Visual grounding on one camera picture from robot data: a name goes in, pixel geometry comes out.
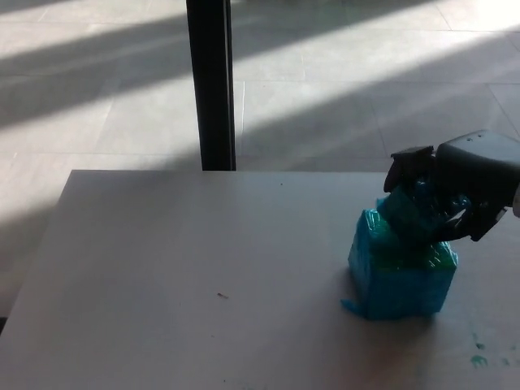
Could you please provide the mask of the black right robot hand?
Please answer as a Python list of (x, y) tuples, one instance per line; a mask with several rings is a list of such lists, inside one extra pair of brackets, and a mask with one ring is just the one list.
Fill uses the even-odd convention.
[(479, 241), (507, 210), (519, 214), (519, 142), (488, 130), (392, 154), (377, 211), (417, 246)]

